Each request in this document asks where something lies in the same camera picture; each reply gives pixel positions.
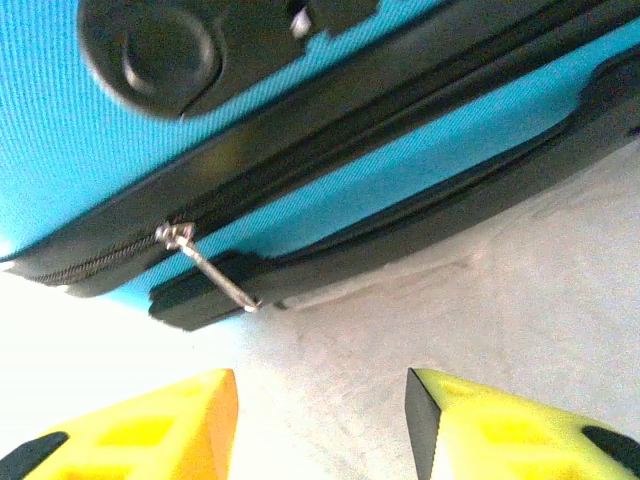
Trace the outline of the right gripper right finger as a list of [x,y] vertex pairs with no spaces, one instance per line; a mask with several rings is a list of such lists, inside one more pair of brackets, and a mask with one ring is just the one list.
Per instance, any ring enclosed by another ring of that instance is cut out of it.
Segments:
[[430,369],[407,372],[420,479],[636,479],[639,443],[589,417]]

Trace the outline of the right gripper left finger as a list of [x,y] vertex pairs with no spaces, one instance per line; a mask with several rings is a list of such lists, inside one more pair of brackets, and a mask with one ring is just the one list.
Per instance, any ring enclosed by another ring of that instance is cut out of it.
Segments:
[[59,424],[1,460],[4,479],[226,479],[235,375],[214,369]]

